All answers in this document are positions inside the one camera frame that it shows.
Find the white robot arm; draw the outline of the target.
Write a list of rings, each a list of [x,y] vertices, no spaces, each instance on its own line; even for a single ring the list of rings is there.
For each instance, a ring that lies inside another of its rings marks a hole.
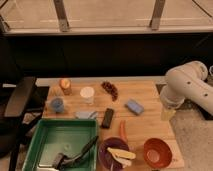
[[[205,79],[208,69],[200,61],[191,61],[167,71],[166,85],[160,92],[160,99],[167,109],[179,108],[190,99],[209,114],[213,115],[213,86]]]

